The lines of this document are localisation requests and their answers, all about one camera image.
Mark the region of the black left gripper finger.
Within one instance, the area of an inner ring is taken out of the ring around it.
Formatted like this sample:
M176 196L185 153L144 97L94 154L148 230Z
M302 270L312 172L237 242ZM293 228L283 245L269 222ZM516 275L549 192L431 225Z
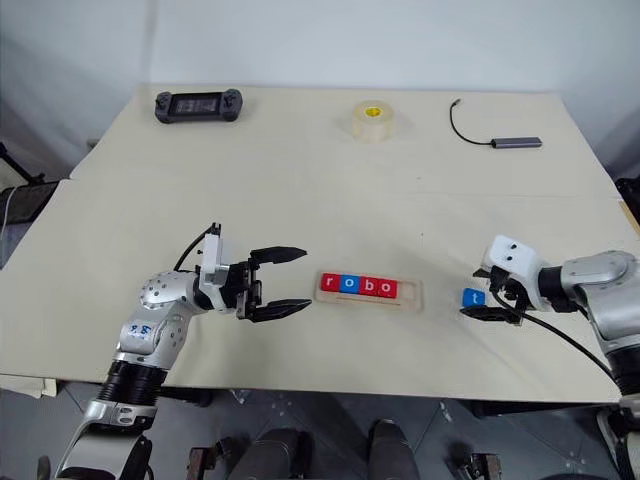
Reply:
M279 320L293 315L312 303L311 299L284 299L271 301L264 307L254 310L255 322L267 322Z
M281 264L294 261L307 255L307 251L297 247L273 246L252 250L249 254L249 262L252 265L266 263Z

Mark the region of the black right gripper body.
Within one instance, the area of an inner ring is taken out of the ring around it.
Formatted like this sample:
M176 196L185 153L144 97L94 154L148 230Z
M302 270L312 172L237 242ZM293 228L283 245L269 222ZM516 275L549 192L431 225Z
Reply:
M489 272L489 290L496 300L507 300L506 305L518 314L531 306L526 289L504 269L492 267Z

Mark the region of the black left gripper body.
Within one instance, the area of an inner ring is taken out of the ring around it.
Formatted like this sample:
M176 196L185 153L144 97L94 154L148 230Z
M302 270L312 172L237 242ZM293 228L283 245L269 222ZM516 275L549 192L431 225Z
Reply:
M262 303L262 283L256 279L259 263L254 259L232 264L221 287L222 299L239 319L259 319Z

